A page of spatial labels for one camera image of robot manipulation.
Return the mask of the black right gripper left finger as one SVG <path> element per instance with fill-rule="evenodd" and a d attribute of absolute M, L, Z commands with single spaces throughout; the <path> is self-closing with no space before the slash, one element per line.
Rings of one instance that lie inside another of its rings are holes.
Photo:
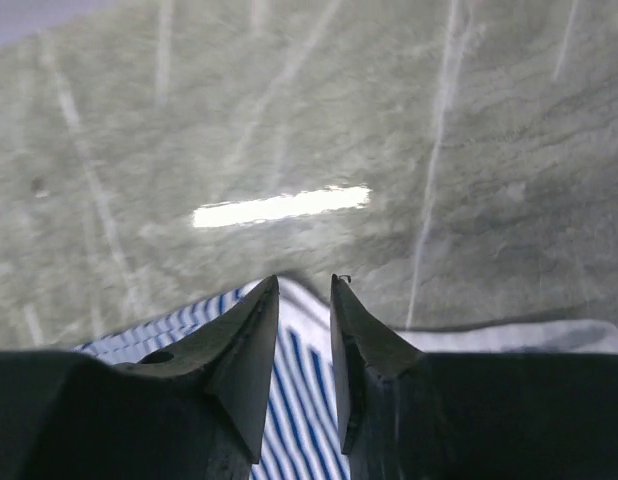
<path fill-rule="evenodd" d="M 245 479 L 258 463 L 278 330 L 268 277 L 136 363 L 0 351 L 0 479 Z"/>

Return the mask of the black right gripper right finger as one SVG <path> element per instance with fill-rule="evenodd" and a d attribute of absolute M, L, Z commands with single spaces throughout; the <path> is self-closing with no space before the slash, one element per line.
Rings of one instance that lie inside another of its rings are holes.
<path fill-rule="evenodd" d="M 354 479 L 618 479 L 618 355 L 422 351 L 331 281 Z"/>

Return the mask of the blue white striped tank top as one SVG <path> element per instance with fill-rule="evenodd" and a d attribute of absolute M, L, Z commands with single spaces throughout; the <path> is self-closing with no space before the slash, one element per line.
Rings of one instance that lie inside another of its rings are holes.
<path fill-rule="evenodd" d="M 253 479 L 346 479 L 337 438 L 329 308 L 304 286 L 281 278 L 278 334 L 260 462 Z M 254 288 L 199 300 L 162 317 L 76 346 L 109 364 L 136 363 L 194 333 Z M 496 321 L 442 330 L 400 330 L 424 351 L 557 351 L 618 354 L 618 328 L 595 319 Z"/>

